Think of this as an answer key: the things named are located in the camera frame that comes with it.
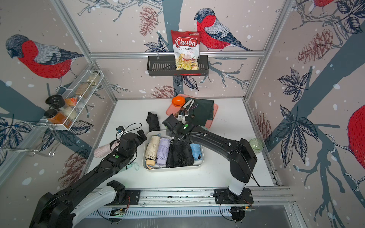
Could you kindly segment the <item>pink umbrella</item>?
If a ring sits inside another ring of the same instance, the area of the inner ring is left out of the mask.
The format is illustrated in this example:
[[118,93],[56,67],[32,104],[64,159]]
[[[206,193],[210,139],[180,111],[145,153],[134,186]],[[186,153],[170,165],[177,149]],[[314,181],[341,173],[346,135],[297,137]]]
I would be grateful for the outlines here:
[[94,157],[103,158],[110,154],[117,146],[119,146],[119,142],[117,140],[112,141],[107,145],[101,146],[94,151]]

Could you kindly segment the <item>light blue umbrella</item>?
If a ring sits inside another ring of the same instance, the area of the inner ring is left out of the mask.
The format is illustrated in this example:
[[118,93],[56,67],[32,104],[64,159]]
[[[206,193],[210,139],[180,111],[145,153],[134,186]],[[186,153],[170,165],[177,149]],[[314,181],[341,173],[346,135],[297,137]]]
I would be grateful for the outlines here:
[[202,159],[202,151],[201,146],[199,144],[191,143],[190,144],[192,155],[195,161],[199,161]]

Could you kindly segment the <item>beige umbrella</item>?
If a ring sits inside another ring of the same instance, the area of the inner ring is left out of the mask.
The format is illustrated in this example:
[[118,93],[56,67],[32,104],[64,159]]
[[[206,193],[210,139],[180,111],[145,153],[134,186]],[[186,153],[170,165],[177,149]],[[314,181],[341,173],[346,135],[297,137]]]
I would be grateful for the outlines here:
[[145,150],[145,163],[148,169],[153,169],[156,164],[157,152],[161,138],[153,135]]

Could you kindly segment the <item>black umbrella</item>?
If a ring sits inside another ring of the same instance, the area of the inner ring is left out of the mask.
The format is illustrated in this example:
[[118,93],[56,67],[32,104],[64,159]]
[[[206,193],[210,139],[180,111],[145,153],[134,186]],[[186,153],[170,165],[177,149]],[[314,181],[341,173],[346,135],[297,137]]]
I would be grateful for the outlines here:
[[183,148],[181,146],[180,141],[174,140],[172,144],[170,144],[169,153],[167,157],[166,166],[168,168],[182,167],[182,151]]
[[190,144],[186,141],[180,141],[180,145],[182,147],[180,153],[181,165],[192,166],[194,164],[194,157]]
[[159,118],[157,114],[148,112],[146,122],[149,126],[149,132],[160,131]]

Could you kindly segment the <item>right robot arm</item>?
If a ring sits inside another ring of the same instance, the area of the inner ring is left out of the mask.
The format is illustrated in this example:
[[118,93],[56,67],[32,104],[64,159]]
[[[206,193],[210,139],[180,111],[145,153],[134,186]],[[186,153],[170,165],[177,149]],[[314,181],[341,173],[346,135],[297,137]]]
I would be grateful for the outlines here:
[[174,115],[168,116],[163,125],[169,136],[198,144],[223,156],[230,162],[230,173],[235,178],[221,199],[228,202],[238,202],[243,199],[242,192],[251,178],[258,161],[250,143],[241,138],[239,141],[221,137],[206,130],[200,125],[190,122],[183,123]]

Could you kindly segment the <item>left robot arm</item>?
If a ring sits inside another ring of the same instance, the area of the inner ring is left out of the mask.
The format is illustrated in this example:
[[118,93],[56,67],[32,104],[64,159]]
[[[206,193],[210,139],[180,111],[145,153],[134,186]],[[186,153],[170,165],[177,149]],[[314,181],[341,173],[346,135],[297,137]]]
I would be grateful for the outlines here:
[[80,203],[101,183],[133,161],[137,147],[146,141],[143,130],[120,137],[119,146],[104,157],[91,172],[55,194],[44,194],[38,201],[30,228],[72,228],[81,218]]

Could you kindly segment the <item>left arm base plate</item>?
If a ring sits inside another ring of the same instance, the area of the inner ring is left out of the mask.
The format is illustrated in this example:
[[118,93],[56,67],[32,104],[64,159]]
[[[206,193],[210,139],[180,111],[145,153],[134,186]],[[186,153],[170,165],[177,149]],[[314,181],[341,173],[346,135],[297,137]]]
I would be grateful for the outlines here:
[[108,206],[134,206],[138,205],[140,199],[140,190],[120,190],[117,192],[115,199]]

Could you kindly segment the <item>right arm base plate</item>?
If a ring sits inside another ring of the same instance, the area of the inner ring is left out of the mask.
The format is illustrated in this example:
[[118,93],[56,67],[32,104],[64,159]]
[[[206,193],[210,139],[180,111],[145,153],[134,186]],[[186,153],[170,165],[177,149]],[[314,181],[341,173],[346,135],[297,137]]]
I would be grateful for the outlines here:
[[236,195],[228,188],[214,189],[213,197],[216,204],[253,204],[254,200],[250,189],[244,188],[240,195]]

